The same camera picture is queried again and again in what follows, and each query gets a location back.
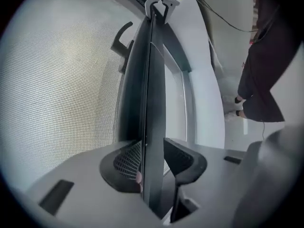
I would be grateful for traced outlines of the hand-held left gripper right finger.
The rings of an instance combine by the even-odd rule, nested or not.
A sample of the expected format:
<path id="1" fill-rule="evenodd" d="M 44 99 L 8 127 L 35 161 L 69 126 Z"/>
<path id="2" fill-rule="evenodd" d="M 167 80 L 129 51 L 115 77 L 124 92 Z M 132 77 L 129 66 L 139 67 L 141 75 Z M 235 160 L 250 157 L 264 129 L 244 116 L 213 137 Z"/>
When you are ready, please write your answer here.
<path id="1" fill-rule="evenodd" d="M 233 228 L 246 182 L 246 152 L 164 139 L 164 158 L 175 178 L 170 222 L 175 227 Z"/>

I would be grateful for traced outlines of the person's left hand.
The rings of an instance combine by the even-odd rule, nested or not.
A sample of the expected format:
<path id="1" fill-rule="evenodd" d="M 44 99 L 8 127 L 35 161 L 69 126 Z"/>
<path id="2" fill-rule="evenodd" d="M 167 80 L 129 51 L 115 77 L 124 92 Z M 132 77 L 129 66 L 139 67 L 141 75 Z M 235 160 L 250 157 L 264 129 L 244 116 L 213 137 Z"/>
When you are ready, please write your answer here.
<path id="1" fill-rule="evenodd" d="M 142 180 L 143 180 L 142 174 L 138 171 L 137 174 L 136 174 L 136 179 L 135 179 L 135 181 L 136 181 L 136 183 L 138 183 L 139 186 L 140 186 L 140 192 L 143 191 Z"/>

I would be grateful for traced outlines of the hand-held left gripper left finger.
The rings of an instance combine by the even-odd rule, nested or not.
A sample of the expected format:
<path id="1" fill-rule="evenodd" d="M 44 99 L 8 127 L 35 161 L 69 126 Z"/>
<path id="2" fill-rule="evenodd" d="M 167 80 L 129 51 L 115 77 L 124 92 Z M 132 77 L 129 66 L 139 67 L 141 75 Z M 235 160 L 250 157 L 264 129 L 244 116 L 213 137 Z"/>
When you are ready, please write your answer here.
<path id="1" fill-rule="evenodd" d="M 140 164 L 138 141 L 82 152 L 39 178 L 28 196 L 56 228 L 158 228 L 136 181 Z"/>

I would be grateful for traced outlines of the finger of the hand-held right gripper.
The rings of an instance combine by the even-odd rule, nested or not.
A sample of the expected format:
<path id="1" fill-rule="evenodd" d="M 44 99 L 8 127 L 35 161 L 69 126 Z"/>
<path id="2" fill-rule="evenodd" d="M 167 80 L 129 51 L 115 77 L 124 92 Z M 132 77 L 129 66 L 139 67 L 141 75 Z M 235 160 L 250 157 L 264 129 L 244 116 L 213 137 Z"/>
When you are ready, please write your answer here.
<path id="1" fill-rule="evenodd" d="M 145 14 L 147 18 L 152 18 L 154 14 L 154 1 L 153 0 L 147 0 L 145 2 Z"/>
<path id="2" fill-rule="evenodd" d="M 173 1 L 168 1 L 168 0 L 162 0 L 162 4 L 165 6 L 165 11 L 164 11 L 164 15 L 163 15 L 163 23 L 167 23 L 170 16 L 172 15 L 175 5 L 173 3 Z"/>

